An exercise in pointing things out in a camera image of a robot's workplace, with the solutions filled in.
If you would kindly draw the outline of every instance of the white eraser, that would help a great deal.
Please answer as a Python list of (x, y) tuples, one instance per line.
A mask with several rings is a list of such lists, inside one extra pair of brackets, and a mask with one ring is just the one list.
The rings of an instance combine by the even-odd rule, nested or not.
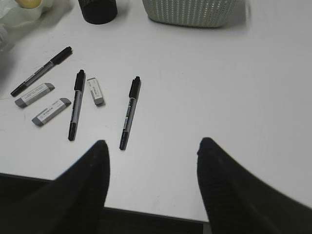
[(96, 78), (91, 78), (87, 81), (95, 105), (99, 106), (104, 104), (104, 98), (99, 87), (98, 80)]

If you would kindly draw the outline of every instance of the eraser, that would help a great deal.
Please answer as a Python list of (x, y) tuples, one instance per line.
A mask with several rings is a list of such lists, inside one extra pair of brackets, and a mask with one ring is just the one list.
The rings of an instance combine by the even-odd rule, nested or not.
[(47, 93), (54, 90), (55, 87), (50, 83), (43, 83), (39, 85), (37, 88), (33, 89), (29, 93), (21, 96), (19, 99), (15, 101), (15, 104), (19, 107), (29, 106), (31, 103), (37, 101), (39, 98), (43, 97)]
[(67, 98), (60, 98), (57, 101), (53, 102), (52, 105), (50, 105), (49, 107), (41, 111), (31, 121), (37, 126), (42, 126), (46, 124), (48, 121), (50, 121), (51, 119), (53, 119), (56, 115), (58, 115), (62, 110), (64, 110), (70, 104), (72, 103)]
[(104, 104), (104, 98), (96, 78), (88, 79), (88, 86), (95, 105), (100, 106)]

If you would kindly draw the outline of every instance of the black container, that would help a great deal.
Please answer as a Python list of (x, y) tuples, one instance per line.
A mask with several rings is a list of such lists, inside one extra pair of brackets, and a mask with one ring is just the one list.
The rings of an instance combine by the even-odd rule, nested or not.
[(104, 24), (117, 15), (116, 0), (79, 0), (84, 19), (92, 24)]

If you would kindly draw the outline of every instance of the dark floor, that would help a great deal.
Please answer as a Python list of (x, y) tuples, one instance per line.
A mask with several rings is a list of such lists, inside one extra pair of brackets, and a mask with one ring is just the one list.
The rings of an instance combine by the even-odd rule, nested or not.
[[(0, 207), (49, 183), (48, 180), (1, 173), (0, 178)], [(208, 223), (104, 208), (98, 234), (211, 234), (211, 230)]]
[(98, 234), (104, 233), (211, 234), (211, 231), (208, 223), (104, 208)]

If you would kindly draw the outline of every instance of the woven basket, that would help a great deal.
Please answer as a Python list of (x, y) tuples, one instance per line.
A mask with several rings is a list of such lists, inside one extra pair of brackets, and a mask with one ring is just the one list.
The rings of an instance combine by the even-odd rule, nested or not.
[(232, 13), (237, 0), (143, 0), (154, 21), (191, 27), (220, 27)]

